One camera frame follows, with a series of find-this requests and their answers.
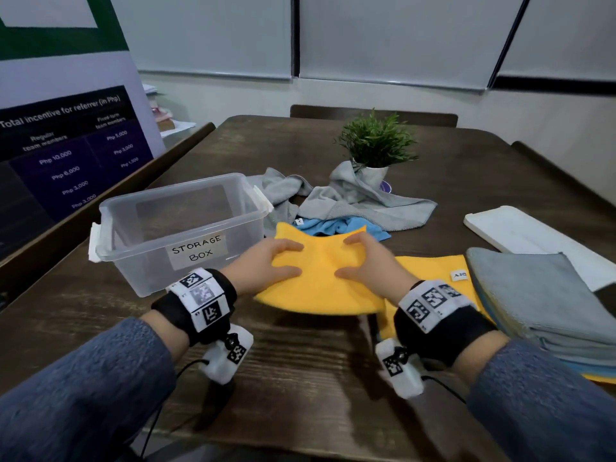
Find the black wrist strap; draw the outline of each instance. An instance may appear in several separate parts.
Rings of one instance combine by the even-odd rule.
[[[421,358],[433,358],[451,367],[477,338],[497,327],[472,306],[459,308],[441,320],[429,333],[423,333],[402,310],[396,311],[394,326],[398,340]]]
[[[220,318],[200,333],[196,331],[190,317],[190,313],[184,307],[180,301],[180,298],[178,298],[173,292],[168,292],[152,303],[153,310],[157,310],[167,319],[167,321],[173,324],[173,326],[188,334],[191,347],[197,342],[201,342],[202,344],[210,344],[225,337],[230,327],[229,319],[235,310],[233,304],[237,300],[237,292],[235,291],[235,287],[233,287],[233,284],[231,284],[231,282],[229,282],[223,274],[216,269],[206,270],[212,274],[214,280],[216,280],[218,285],[220,285],[223,289],[230,312],[225,317]]]

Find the white plant pot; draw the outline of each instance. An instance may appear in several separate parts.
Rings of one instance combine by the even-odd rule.
[[[366,183],[373,190],[378,190],[381,188],[381,183],[385,179],[385,175],[387,175],[387,171],[389,167],[381,167],[379,169],[374,169],[372,167],[362,167],[357,171],[358,178]]]

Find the black cable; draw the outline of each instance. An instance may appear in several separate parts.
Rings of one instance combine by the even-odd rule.
[[[443,386],[445,389],[447,389],[450,393],[452,393],[460,402],[462,402],[463,404],[466,405],[466,400],[464,400],[462,398],[462,396],[460,396],[456,391],[454,391],[452,388],[450,388],[448,385],[446,385],[443,381],[436,379],[434,376],[428,376],[427,374],[423,374],[421,376],[421,380],[422,381],[435,381],[438,382],[441,386]]]
[[[183,372],[188,370],[192,365],[196,365],[197,363],[203,363],[204,365],[209,365],[210,362],[208,360],[203,360],[200,358],[199,360],[193,360],[188,365],[184,366],[176,375],[175,379],[178,380]],[[163,411],[163,404],[158,408],[158,412],[156,413],[156,417],[154,417],[154,421],[152,422],[152,426],[150,427],[150,431],[148,432],[148,436],[145,438],[145,442],[143,443],[143,449],[141,450],[141,458],[143,459],[143,454],[145,454],[145,448],[148,447],[148,443],[150,442],[150,436],[152,436],[152,431],[154,431],[154,427],[158,421],[158,417],[160,413]]]

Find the clear plastic storage box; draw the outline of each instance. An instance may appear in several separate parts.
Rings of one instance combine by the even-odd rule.
[[[263,239],[272,209],[242,174],[204,178],[102,202],[90,245],[145,297],[197,267],[230,263]]]

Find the potted plant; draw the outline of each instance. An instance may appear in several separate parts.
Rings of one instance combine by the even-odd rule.
[[[344,125],[338,143],[347,148],[357,176],[373,189],[381,186],[390,165],[415,160],[417,155],[406,148],[417,141],[398,115],[378,120],[374,109],[368,116],[358,116]]]

